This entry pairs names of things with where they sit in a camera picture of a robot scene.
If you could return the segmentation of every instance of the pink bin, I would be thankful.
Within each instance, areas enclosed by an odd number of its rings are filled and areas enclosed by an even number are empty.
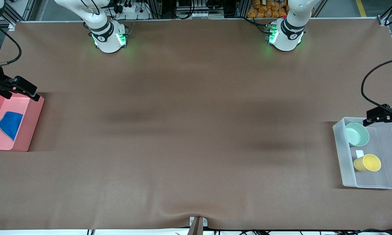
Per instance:
[[[43,97],[41,97],[38,102],[35,102],[34,100],[20,94],[13,94],[9,100],[0,96],[0,121],[6,112],[22,114],[22,120],[20,120],[19,128],[17,129],[16,135],[13,136],[14,139],[12,139],[13,137],[5,134],[5,132],[0,128],[1,151],[28,151],[43,104]]]

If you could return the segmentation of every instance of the yellow cup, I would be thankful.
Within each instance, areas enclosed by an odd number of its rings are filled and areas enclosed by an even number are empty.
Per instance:
[[[354,160],[354,168],[359,171],[378,171],[381,168],[381,162],[376,155],[366,154]]]

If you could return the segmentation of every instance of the translucent storage container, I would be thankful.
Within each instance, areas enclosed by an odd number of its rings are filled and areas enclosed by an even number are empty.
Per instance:
[[[350,146],[345,125],[351,122],[363,124],[364,119],[346,117],[333,126],[342,184],[358,188],[392,189],[392,122],[378,122],[367,126],[369,142],[362,147]],[[353,161],[357,159],[356,150],[378,156],[381,169],[376,172],[357,171],[353,166]]]

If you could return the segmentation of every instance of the brown table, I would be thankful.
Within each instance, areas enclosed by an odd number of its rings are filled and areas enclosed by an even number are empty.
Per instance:
[[[39,87],[27,153],[0,152],[0,229],[392,229],[392,190],[342,186],[332,126],[392,59],[376,20],[312,20],[292,52],[243,20],[138,22],[127,49],[80,23],[19,23],[4,67]],[[6,39],[0,61],[16,55]],[[392,105],[392,64],[366,93]]]

